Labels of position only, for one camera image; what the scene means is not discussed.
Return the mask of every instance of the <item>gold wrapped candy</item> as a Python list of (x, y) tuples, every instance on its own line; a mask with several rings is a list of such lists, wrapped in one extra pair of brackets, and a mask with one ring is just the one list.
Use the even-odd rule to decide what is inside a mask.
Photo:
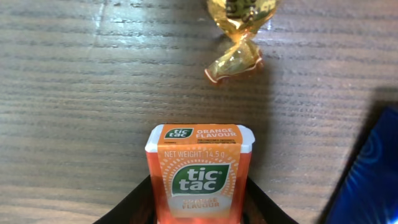
[(205, 70), (210, 81), (217, 84), (261, 70), (262, 54), (251, 39), (274, 15), (279, 0), (207, 0), (207, 4), (218, 27), (235, 43)]

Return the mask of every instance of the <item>white plastic lid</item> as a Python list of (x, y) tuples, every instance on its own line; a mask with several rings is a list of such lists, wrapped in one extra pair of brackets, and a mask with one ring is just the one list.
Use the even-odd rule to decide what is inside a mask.
[[(150, 133), (147, 145), (145, 146), (145, 151), (147, 152), (157, 152), (157, 143), (159, 142), (160, 135), (162, 134), (164, 124), (160, 124), (156, 126)], [(241, 145), (241, 153), (250, 153), (252, 151), (252, 145), (255, 141), (253, 132), (243, 126), (237, 125), (241, 134), (242, 134), (242, 145)]]

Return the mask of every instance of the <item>wood grain surface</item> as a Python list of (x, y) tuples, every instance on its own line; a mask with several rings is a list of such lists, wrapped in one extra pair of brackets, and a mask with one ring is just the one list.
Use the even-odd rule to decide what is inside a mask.
[(0, 223), (92, 223), (148, 174), (159, 123), (238, 123), (250, 176), (315, 223), (375, 102), (398, 100), (398, 1), (286, 0), (266, 71), (211, 86), (200, 1), (0, 1)]

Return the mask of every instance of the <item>orange label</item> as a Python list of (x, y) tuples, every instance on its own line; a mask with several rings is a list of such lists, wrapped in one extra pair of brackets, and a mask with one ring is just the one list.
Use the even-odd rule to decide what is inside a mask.
[(242, 135), (233, 124), (166, 124), (158, 143), (168, 204), (175, 217), (227, 217)]

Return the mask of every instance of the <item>brown wooden surface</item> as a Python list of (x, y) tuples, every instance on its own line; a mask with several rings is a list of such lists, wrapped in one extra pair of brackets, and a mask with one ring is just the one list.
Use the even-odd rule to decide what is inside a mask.
[(198, 1), (1, 0), (0, 222), (97, 220), (148, 175), (165, 122), (250, 127), (250, 176), (315, 222), (370, 106), (398, 99), (397, 8), (286, 0), (255, 38), (264, 74), (215, 88), (225, 41)]

